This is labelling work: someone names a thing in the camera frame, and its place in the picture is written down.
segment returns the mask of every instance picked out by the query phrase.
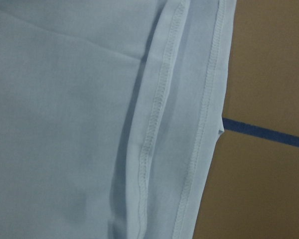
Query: dark blue line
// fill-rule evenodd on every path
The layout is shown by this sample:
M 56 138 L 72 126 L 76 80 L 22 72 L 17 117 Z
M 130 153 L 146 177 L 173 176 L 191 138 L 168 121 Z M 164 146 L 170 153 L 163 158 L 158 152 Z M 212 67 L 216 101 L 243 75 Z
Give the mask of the dark blue line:
M 227 130 L 299 147 L 299 137 L 293 136 L 291 134 L 281 133 L 227 118 L 223 118 L 223 123 L 224 128 Z

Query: cloth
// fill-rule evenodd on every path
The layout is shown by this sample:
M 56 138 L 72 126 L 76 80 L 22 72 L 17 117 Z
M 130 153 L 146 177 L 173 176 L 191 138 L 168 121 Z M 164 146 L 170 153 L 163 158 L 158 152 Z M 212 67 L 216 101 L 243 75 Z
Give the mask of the cloth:
M 0 0 L 0 239 L 188 239 L 235 0 Z

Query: brown surface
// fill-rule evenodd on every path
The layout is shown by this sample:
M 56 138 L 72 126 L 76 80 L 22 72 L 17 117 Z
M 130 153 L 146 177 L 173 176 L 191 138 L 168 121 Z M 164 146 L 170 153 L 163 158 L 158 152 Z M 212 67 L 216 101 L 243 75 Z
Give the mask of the brown surface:
M 225 132 L 194 239 L 299 239 L 299 148 Z
M 224 117 L 299 136 L 299 0 L 238 0 Z

